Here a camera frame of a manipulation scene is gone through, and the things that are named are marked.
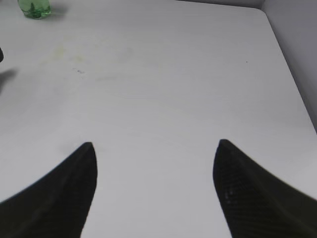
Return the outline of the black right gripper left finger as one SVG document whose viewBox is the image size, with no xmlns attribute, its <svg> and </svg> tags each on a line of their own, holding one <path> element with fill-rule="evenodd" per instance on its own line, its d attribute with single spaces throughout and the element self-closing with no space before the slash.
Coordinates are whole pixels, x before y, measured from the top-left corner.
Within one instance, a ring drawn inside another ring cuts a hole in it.
<svg viewBox="0 0 317 238">
<path fill-rule="evenodd" d="M 0 204 L 2 238 L 79 238 L 97 187 L 97 158 L 83 143 L 41 179 Z"/>
</svg>

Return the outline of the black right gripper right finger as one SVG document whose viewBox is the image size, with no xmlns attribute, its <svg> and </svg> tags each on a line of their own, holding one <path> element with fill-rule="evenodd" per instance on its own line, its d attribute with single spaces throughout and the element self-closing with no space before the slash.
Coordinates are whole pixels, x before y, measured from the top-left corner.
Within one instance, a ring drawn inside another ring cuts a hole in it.
<svg viewBox="0 0 317 238">
<path fill-rule="evenodd" d="M 315 238 L 317 201 L 280 180 L 227 139 L 213 183 L 233 238 Z"/>
</svg>

